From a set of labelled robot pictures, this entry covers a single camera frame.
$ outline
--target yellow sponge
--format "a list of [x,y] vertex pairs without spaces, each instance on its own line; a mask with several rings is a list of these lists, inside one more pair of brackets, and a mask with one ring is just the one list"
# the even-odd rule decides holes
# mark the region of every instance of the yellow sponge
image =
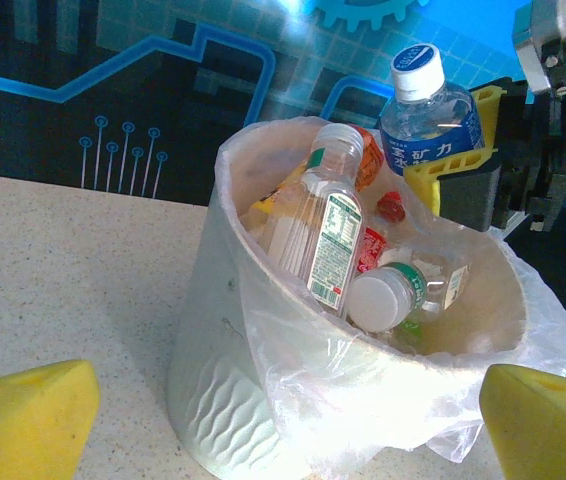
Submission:
[[72,479],[98,404],[87,361],[1,377],[0,480]]
[[507,479],[566,480],[566,378],[494,365],[480,404]]

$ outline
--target white trash bin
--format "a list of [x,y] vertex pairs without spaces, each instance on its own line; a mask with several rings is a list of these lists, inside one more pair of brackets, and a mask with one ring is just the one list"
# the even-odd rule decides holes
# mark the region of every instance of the white trash bin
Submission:
[[324,123],[252,125],[219,150],[167,404],[183,446],[221,479],[300,479],[308,465],[334,476],[386,446],[427,444],[458,462],[482,425],[489,365],[566,376],[566,312],[538,274],[502,241],[433,217],[400,180],[419,228],[481,246],[464,294],[424,327],[429,355],[401,354],[321,313],[269,264],[236,212],[301,161]]

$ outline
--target yellow holder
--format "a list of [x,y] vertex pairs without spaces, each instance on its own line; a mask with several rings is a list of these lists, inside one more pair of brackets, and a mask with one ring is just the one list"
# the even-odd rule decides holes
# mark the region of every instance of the yellow holder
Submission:
[[507,92],[501,87],[490,85],[472,92],[483,129],[485,147],[469,152],[457,153],[433,162],[406,167],[403,170],[405,182],[432,213],[441,213],[441,183],[439,177],[453,173],[475,170],[487,162],[494,149],[496,123],[499,116],[501,97]]

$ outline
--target clear plastic bottle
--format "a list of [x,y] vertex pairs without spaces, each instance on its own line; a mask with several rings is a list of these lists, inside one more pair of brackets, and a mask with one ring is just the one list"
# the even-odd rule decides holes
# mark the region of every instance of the clear plastic bottle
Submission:
[[429,43],[413,45],[392,61],[395,96],[381,115],[386,160],[403,175],[410,165],[482,148],[483,132],[472,95],[445,81],[441,55]]
[[388,242],[405,240],[409,236],[406,227],[401,196],[398,192],[386,193],[368,218],[357,271],[365,273],[376,268]]
[[308,169],[278,193],[259,245],[303,280],[326,311],[341,316],[365,214],[354,188],[364,141],[344,124],[323,127]]
[[348,313],[367,332],[388,331],[406,318],[417,324],[436,319],[461,295],[468,279],[462,254],[412,246],[391,253],[392,262],[358,276],[350,286]]

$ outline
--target plastic bag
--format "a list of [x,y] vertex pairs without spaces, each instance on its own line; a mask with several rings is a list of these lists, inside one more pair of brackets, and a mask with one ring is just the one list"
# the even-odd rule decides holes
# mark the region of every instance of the plastic bag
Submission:
[[227,240],[238,238],[245,249],[234,259],[245,327],[277,430],[330,478],[384,447],[427,444],[460,462],[483,423],[478,398],[489,365],[566,376],[566,311],[505,242],[435,217],[384,168],[364,192],[368,203],[398,188],[416,228],[468,246],[470,281],[439,321],[423,326],[427,355],[399,353],[323,313],[300,280],[269,261],[238,216],[298,165],[324,124],[298,118],[251,125],[221,146],[216,163]]

